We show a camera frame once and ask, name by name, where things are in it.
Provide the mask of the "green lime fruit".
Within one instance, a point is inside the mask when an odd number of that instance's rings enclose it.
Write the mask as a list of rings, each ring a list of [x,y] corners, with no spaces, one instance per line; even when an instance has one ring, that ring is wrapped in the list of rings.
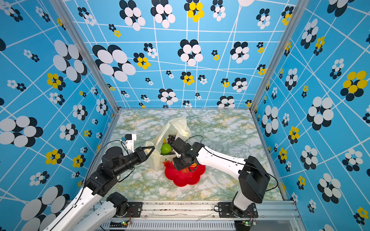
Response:
[[[172,154],[172,147],[171,147],[171,145],[168,144],[168,143],[163,144],[162,147],[161,147],[161,154],[163,156],[171,155]]]

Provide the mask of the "purple grape bunch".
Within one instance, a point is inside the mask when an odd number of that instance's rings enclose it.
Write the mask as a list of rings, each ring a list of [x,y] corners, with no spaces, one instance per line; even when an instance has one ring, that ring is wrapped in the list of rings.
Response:
[[[168,135],[167,143],[168,144],[173,144],[173,142],[176,140],[175,135]]]

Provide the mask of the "yellowish printed plastic bag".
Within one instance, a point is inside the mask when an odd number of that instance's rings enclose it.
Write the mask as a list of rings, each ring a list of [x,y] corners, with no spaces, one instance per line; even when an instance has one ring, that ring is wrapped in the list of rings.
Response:
[[[146,141],[145,143],[145,146],[155,147],[155,150],[146,161],[150,168],[154,171],[159,171],[164,168],[164,162],[171,162],[172,159],[176,157],[174,151],[170,151],[168,154],[163,155],[161,151],[163,145],[172,144],[176,138],[186,140],[190,136],[191,131],[187,125],[187,119],[185,117],[169,120],[168,123],[159,131],[156,138],[151,141]]]

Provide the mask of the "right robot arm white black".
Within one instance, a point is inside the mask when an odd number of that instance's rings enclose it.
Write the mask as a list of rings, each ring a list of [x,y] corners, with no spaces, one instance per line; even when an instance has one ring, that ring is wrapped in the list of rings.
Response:
[[[271,175],[257,158],[231,157],[200,142],[190,145],[180,138],[171,147],[177,155],[172,160],[176,170],[190,169],[193,164],[203,165],[222,171],[239,181],[241,191],[236,193],[230,205],[235,217],[243,217],[247,212],[252,212],[252,204],[263,202]]]

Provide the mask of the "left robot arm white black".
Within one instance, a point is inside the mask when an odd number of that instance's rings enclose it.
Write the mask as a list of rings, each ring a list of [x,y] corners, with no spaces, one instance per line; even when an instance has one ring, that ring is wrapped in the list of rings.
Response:
[[[125,156],[119,146],[107,149],[102,156],[102,163],[90,175],[78,195],[44,230],[94,231],[116,214],[124,216],[128,211],[127,199],[115,192],[98,210],[83,218],[118,183],[122,173],[145,162],[154,150],[154,146],[138,147]]]

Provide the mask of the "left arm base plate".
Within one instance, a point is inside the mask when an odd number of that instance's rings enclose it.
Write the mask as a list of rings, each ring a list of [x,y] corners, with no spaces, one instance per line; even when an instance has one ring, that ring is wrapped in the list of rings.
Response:
[[[139,218],[141,216],[143,202],[128,202],[125,218]]]

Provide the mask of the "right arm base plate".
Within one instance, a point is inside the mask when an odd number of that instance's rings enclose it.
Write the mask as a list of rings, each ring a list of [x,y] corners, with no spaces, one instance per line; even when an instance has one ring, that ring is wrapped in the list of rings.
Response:
[[[231,202],[219,202],[217,211],[220,218],[258,218],[255,203],[251,203],[245,210],[237,208]]]

